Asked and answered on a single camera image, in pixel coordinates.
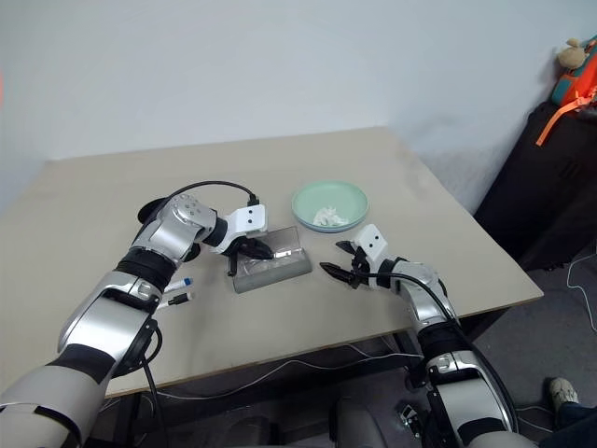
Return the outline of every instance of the light green bowl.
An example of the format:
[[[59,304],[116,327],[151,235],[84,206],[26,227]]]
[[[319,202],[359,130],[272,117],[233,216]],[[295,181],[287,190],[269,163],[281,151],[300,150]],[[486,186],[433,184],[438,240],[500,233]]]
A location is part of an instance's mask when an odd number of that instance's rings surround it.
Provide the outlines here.
[[[313,219],[319,210],[333,207],[348,224],[342,226],[316,226]],[[312,182],[297,191],[292,198],[292,212],[303,226],[314,231],[335,233],[347,231],[358,225],[369,209],[365,193],[356,185],[341,180]]]

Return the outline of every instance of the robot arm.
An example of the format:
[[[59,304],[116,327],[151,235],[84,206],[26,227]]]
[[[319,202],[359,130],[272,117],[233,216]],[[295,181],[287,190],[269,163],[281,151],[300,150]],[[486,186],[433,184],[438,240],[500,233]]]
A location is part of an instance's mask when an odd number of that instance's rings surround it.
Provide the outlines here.
[[[493,441],[493,436],[481,436],[494,432],[504,433],[501,446],[519,446],[512,444],[518,439],[530,443],[513,434],[518,426],[507,391],[483,354],[463,334],[435,270],[390,257],[388,244],[374,225],[367,225],[353,241],[337,246],[354,256],[353,268],[345,271],[321,263],[327,273],[353,288],[390,289],[406,301],[424,357],[410,372],[410,382],[431,388],[427,397],[437,425],[438,446],[492,446],[482,442]]]
[[[158,327],[151,316],[191,247],[203,242],[226,253],[231,246],[238,249],[247,233],[266,228],[260,204],[220,218],[189,194],[169,199],[67,320],[59,356],[0,396],[0,445],[82,446],[110,379],[142,366]]]

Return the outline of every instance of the white tissue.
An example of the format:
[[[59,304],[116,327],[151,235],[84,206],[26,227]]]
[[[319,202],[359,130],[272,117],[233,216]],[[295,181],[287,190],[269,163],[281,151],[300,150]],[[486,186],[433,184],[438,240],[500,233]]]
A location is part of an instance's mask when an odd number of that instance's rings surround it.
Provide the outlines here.
[[[313,224],[322,227],[338,227],[348,224],[348,219],[339,217],[334,207],[324,207],[315,214]]]

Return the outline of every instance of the gray floor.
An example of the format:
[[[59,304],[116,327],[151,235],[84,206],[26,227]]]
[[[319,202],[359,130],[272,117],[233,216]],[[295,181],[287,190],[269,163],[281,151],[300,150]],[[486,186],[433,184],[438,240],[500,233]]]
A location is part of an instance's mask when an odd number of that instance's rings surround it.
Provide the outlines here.
[[[543,382],[546,377],[564,376],[572,381],[581,401],[597,405],[597,334],[590,329],[582,294],[566,287],[567,270],[532,272],[531,276],[544,290],[545,298],[510,309],[497,323],[477,339],[478,347],[493,363],[506,383],[512,398],[520,405],[543,401]],[[573,284],[582,284],[597,314],[597,257],[578,263],[572,275]],[[389,349],[379,340],[359,344],[371,354],[387,353]],[[306,359],[322,365],[337,365],[359,359],[348,348],[309,354]],[[171,390],[185,395],[209,394],[228,390],[252,381],[271,366],[256,366],[216,378],[208,378],[181,385]],[[309,374],[300,366],[289,366],[277,373],[277,378],[292,378]],[[276,422],[283,433],[300,438],[300,428],[321,426],[333,401],[339,397],[353,397],[366,405],[376,417],[390,446],[417,447],[419,443],[403,427],[394,413],[401,399],[424,404],[424,395],[413,396],[404,384],[404,372],[388,371],[347,381],[333,387],[313,390],[281,400],[267,401],[236,409],[170,430],[171,447],[216,447],[223,434],[237,421],[251,415],[264,415]],[[104,432],[113,408],[98,422],[98,432]],[[521,415],[539,425],[549,427],[550,417],[538,411]],[[521,430],[535,441],[546,437],[543,431],[521,424]],[[332,446],[327,434],[303,438],[292,444],[300,446]],[[160,446],[160,436],[150,435],[144,447]]]

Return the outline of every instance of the plush toy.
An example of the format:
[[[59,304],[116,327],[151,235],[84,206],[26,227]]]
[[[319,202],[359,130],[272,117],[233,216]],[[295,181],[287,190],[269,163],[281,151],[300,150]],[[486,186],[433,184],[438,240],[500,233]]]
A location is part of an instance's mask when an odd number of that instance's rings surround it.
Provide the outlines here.
[[[568,44],[570,48],[563,49],[558,53],[558,61],[562,67],[576,70],[585,62],[588,54],[585,52],[585,49],[581,47],[578,39],[568,39],[566,44]]]

